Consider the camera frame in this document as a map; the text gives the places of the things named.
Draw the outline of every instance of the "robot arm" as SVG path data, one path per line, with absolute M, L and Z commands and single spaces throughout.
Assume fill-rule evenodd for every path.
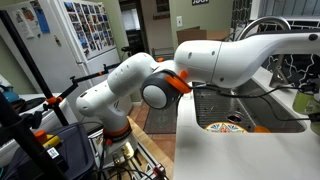
M 249 80 L 270 55 L 320 54 L 319 35 L 314 30 L 281 31 L 281 34 L 253 35 L 236 42 L 189 41 L 177 48 L 174 60 L 161 63 L 139 53 L 124 61 L 106 81 L 84 92 L 77 106 L 85 116 L 100 117 L 111 132 L 119 131 L 127 126 L 126 116 L 110 104 L 141 85 L 147 104 L 165 108 L 181 93 L 188 92 L 183 90 L 187 86 L 182 87 L 186 82 L 233 88 Z

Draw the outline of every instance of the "cardboard box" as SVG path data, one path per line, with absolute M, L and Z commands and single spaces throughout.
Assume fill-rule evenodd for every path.
M 225 41 L 230 34 L 230 30 L 208 31 L 201 30 L 199 26 L 177 31 L 178 44 L 190 40 L 215 40 Z

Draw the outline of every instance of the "doorway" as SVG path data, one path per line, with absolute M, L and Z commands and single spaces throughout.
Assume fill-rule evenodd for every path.
M 146 28 L 140 0 L 119 0 L 129 46 L 122 50 L 132 56 L 139 52 L 149 53 Z

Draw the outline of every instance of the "plate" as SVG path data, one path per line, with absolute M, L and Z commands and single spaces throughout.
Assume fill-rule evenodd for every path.
M 228 122 L 215 122 L 205 128 L 207 131 L 219 133 L 247 133 L 248 131 L 236 124 Z

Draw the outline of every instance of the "kitchen sink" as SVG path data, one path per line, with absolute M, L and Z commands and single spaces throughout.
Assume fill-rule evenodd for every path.
M 265 91 L 252 79 L 235 89 L 222 89 L 222 92 L 235 95 L 259 95 Z M 248 132 L 254 132 L 254 127 L 263 126 L 271 133 L 298 133 L 305 128 L 299 121 L 280 121 L 273 115 L 268 104 L 260 98 L 229 98 L 218 95 L 216 91 L 208 89 L 193 90 L 197 123 L 200 127 L 206 128 L 215 122 L 231 122 Z M 270 102 L 274 113 L 280 119 L 294 119 L 270 95 L 264 96 Z

